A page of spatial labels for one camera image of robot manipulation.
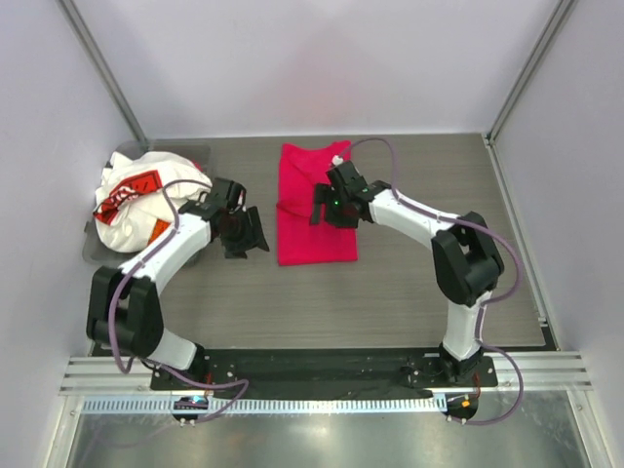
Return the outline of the pink t shirt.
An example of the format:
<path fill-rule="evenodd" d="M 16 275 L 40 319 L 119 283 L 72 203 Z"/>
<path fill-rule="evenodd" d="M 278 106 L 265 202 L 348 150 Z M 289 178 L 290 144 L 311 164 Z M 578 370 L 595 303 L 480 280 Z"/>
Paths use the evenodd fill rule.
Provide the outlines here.
<path fill-rule="evenodd" d="M 282 146 L 278 167 L 277 259 L 281 266 L 351 262 L 358 259 L 353 229 L 337 228 L 325 221 L 310 223 L 315 186 L 330 181 L 332 159 L 351 157 L 349 140 L 325 148 L 306 149 L 291 143 Z"/>

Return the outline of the clear plastic bin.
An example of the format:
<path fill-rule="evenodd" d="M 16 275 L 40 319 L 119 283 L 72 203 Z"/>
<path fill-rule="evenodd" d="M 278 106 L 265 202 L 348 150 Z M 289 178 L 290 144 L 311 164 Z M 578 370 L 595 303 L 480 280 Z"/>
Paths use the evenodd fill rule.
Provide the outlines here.
<path fill-rule="evenodd" d="M 215 174 L 215 162 L 211 156 L 209 141 L 205 138 L 165 138 L 150 139 L 147 143 L 126 141 L 116 150 L 131 160 L 136 160 L 148 151 L 173 152 L 196 163 L 208 176 Z M 101 242 L 96 222 L 90 219 L 84 228 L 85 241 L 82 249 L 83 259 L 95 266 L 117 267 L 131 259 L 135 253 L 117 253 Z"/>

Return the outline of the white t shirt red print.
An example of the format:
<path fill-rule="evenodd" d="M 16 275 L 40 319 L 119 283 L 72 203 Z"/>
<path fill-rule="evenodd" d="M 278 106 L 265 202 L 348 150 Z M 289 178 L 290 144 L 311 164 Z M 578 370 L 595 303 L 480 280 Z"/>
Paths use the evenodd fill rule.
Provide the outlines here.
<path fill-rule="evenodd" d="M 172 223 L 173 210 L 212 186 L 195 163 L 175 153 L 148 151 L 131 160 L 115 151 L 95 192 L 99 239 L 117 253 L 140 252 L 157 218 Z"/>

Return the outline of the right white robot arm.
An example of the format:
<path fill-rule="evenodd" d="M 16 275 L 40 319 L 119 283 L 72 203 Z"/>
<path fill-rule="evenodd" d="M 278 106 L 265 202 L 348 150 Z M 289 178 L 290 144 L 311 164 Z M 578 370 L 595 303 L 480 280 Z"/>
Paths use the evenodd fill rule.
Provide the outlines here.
<path fill-rule="evenodd" d="M 360 221 L 398 231 L 428 248 L 436 283 L 448 300 L 447 328 L 439 346 L 439 370 L 450 385 L 471 378 L 483 356 L 482 323 L 504 263 L 483 218 L 433 210 L 404 198 L 391 184 L 368 183 L 351 162 L 327 171 L 313 188 L 310 223 L 357 228 Z"/>

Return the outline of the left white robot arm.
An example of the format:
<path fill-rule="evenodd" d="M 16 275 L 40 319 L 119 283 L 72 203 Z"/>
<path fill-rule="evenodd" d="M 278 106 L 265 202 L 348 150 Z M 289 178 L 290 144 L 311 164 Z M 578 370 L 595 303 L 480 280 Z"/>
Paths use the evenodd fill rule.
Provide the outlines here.
<path fill-rule="evenodd" d="M 203 346 L 169 331 L 160 295 L 174 275 L 213 241 L 227 258 L 248 251 L 268 251 L 259 212 L 246 204 L 239 182 L 216 178 L 198 199 L 176 206 L 164 198 L 174 216 L 160 238 L 116 268 L 100 267 L 91 284 L 86 335 L 107 345 L 115 359 L 128 355 L 173 374 L 185 388 L 200 387 L 208 375 Z"/>

